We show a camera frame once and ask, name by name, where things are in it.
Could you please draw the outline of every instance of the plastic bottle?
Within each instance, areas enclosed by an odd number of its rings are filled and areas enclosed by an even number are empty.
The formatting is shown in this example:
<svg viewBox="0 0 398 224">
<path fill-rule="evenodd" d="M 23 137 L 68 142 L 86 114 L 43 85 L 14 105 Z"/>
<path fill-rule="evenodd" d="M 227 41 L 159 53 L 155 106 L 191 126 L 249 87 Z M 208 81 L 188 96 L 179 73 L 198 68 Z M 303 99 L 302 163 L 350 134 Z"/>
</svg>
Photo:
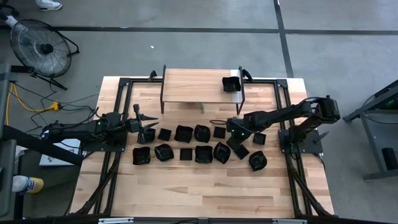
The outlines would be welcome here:
<svg viewBox="0 0 398 224">
<path fill-rule="evenodd" d="M 40 178 L 15 175 L 12 180 L 12 191 L 20 193 L 37 193 L 42 190 L 44 182 Z"/>
</svg>

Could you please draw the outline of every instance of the concrete floor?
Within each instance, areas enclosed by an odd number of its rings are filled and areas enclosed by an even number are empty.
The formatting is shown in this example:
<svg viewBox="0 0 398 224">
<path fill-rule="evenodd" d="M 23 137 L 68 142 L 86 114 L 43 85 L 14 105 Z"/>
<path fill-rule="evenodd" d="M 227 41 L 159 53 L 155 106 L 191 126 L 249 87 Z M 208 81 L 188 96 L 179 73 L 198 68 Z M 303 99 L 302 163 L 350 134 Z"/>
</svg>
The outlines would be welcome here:
<svg viewBox="0 0 398 224">
<path fill-rule="evenodd" d="M 40 12 L 34 1 L 13 0 L 21 18 L 53 25 L 117 27 L 229 27 L 277 28 L 272 0 L 68 0 L 59 12 Z M 396 30 L 394 0 L 280 0 L 287 29 Z M 59 78 L 69 90 L 53 97 L 71 101 L 99 92 L 106 75 L 149 75 L 163 64 L 175 68 L 237 68 L 242 65 L 255 77 L 286 77 L 278 34 L 196 34 L 145 32 L 62 32 L 81 48 L 68 73 Z M 0 31 L 0 60 L 19 64 L 9 47 L 9 32 Z M 368 96 L 397 79 L 398 36 L 288 35 L 295 77 L 304 78 L 310 96 L 331 95 L 347 115 Z M 20 74 L 20 85 L 48 95 L 47 84 Z M 20 90 L 20 97 L 38 108 L 40 98 Z M 81 105 L 95 106 L 96 97 Z M 11 126 L 34 128 L 30 113 L 13 100 Z M 73 123 L 87 112 L 43 114 L 50 123 Z M 326 175 L 335 213 L 344 218 L 393 222 L 398 220 L 398 179 L 364 183 L 362 176 L 377 171 L 362 124 L 342 120 L 324 125 L 330 134 L 323 140 Z M 61 215 L 72 192 L 70 183 L 45 189 L 27 200 L 25 215 Z"/>
</svg>

